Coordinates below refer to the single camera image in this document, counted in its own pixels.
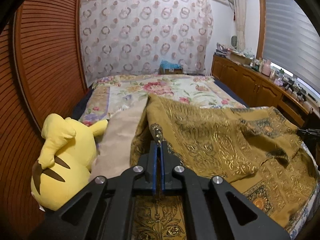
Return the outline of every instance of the pink bottle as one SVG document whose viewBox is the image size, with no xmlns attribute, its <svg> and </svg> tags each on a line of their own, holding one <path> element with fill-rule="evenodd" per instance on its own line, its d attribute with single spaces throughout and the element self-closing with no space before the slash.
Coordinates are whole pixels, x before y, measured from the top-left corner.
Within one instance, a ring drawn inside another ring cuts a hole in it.
<svg viewBox="0 0 320 240">
<path fill-rule="evenodd" d="M 266 75 L 266 76 L 270 76 L 271 74 L 271 61 L 267 60 L 266 63 L 263 64 L 263 69 L 262 69 L 262 74 Z"/>
</svg>

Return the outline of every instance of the sheer curtain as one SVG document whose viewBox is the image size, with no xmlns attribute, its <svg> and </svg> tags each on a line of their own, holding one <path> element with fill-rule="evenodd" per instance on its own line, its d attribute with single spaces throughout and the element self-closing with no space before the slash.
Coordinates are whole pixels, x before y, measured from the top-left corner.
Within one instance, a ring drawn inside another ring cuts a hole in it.
<svg viewBox="0 0 320 240">
<path fill-rule="evenodd" d="M 246 16 L 246 0 L 233 0 L 236 13 L 237 49 L 245 49 L 244 28 Z"/>
<path fill-rule="evenodd" d="M 162 59 L 185 73 L 204 67 L 212 34 L 208 0 L 82 0 L 81 46 L 85 76 L 158 73 Z"/>
</svg>

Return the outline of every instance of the cardboard box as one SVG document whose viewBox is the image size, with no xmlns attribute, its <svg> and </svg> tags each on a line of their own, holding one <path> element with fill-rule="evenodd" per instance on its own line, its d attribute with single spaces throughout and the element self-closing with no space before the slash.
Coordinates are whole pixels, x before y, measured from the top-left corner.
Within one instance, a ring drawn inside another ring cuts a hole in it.
<svg viewBox="0 0 320 240">
<path fill-rule="evenodd" d="M 243 64 L 243 65 L 250 65 L 250 63 L 252 61 L 251 59 L 246 58 L 245 56 L 239 55 L 237 53 L 234 53 L 233 51 L 230 51 L 227 54 L 227 59 L 230 59 L 230 60 L 232 60 L 234 62 Z"/>
<path fill-rule="evenodd" d="M 172 74 L 183 74 L 182 69 L 175 69 L 173 72 L 170 72 L 169 69 L 160 68 L 160 73 L 165 75 L 172 75 Z"/>
</svg>

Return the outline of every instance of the gold patterned fabric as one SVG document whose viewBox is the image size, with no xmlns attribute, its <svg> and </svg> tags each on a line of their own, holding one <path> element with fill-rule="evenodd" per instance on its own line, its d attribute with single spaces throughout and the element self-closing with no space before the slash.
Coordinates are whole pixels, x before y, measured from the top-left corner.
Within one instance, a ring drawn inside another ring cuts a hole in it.
<svg viewBox="0 0 320 240">
<path fill-rule="evenodd" d="M 131 164 L 151 140 L 197 175 L 222 176 L 287 230 L 316 186 L 316 170 L 301 147 L 297 127 L 274 107 L 200 109 L 149 95 L 132 141 Z M 186 239 L 179 197 L 140 197 L 135 239 Z"/>
</svg>

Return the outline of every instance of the cabinet door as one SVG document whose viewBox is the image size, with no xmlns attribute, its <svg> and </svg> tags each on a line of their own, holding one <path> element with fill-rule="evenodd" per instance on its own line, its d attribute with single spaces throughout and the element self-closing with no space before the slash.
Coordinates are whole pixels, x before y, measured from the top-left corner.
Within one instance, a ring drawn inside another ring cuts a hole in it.
<svg viewBox="0 0 320 240">
<path fill-rule="evenodd" d="M 221 70 L 220 81 L 233 92 L 236 92 L 236 84 L 239 77 L 239 68 L 232 62 L 226 62 Z"/>
<path fill-rule="evenodd" d="M 273 85 L 262 81 L 257 88 L 255 106 L 278 106 L 282 93 Z"/>
<path fill-rule="evenodd" d="M 235 92 L 249 107 L 254 106 L 256 88 L 259 83 L 260 78 L 245 69 L 239 75 Z"/>
<path fill-rule="evenodd" d="M 222 60 L 219 59 L 218 57 L 215 57 L 213 66 L 212 66 L 212 76 L 214 76 L 219 80 L 222 68 L 223 68 Z"/>
</svg>

